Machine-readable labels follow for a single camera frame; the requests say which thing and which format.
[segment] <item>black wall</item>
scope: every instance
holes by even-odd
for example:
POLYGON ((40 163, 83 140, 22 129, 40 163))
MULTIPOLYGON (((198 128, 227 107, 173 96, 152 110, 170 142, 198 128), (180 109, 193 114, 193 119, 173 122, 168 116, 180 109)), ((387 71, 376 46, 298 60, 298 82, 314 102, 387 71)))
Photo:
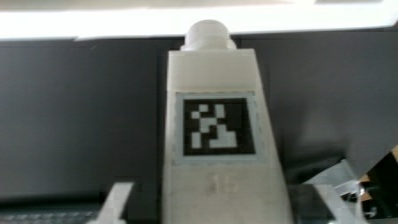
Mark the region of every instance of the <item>black wall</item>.
POLYGON ((287 181, 344 157, 363 174, 398 144, 398 32, 244 37, 287 181))

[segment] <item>white plastic block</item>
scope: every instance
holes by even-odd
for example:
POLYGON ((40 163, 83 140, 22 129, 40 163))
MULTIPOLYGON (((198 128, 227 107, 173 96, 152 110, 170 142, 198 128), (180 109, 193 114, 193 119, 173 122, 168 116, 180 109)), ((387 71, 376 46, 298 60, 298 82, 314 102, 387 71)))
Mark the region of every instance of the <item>white plastic block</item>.
POLYGON ((163 224, 291 224, 255 55, 212 44, 168 53, 163 224))
POLYGON ((314 185, 314 188, 335 218, 331 224, 367 224, 363 217, 355 215, 353 205, 340 200, 333 187, 330 185, 314 185))
POLYGON ((86 224, 125 224, 124 220, 120 220, 120 213, 124 210, 131 188, 132 183, 113 184, 97 218, 86 224))

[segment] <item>plastic surface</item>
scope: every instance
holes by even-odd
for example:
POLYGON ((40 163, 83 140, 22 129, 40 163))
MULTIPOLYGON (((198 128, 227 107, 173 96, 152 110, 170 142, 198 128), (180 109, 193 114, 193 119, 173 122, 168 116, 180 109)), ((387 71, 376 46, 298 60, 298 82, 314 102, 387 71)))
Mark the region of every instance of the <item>plastic surface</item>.
POLYGON ((291 224, 253 51, 170 52, 166 90, 163 223, 291 224), (241 141, 250 134, 253 146, 241 141), (236 142, 211 146, 220 138, 236 142))
POLYGON ((124 210, 131 188, 132 188, 132 183, 113 184, 97 218, 86 224, 124 224, 125 223, 125 221, 120 220, 118 218, 120 218, 120 213, 124 210))
POLYGON ((365 224, 360 201, 349 203, 340 200, 340 196, 347 193, 355 194, 356 198, 360 196, 358 179, 346 160, 319 172, 305 184, 312 184, 319 192, 335 217, 333 224, 365 224))
POLYGON ((182 51, 236 49, 223 24, 214 20, 196 22, 184 37, 182 51))

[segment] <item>dark gray background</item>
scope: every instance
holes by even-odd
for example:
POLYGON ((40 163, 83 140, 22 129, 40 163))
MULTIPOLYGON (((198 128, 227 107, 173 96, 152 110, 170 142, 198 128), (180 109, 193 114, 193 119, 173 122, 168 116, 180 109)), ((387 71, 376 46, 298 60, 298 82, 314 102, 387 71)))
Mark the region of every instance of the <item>dark gray background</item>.
MULTIPOLYGON (((253 48, 287 183, 398 143, 398 33, 236 36, 253 48)), ((0 43, 0 201, 140 183, 157 219, 166 51, 180 38, 0 43)))

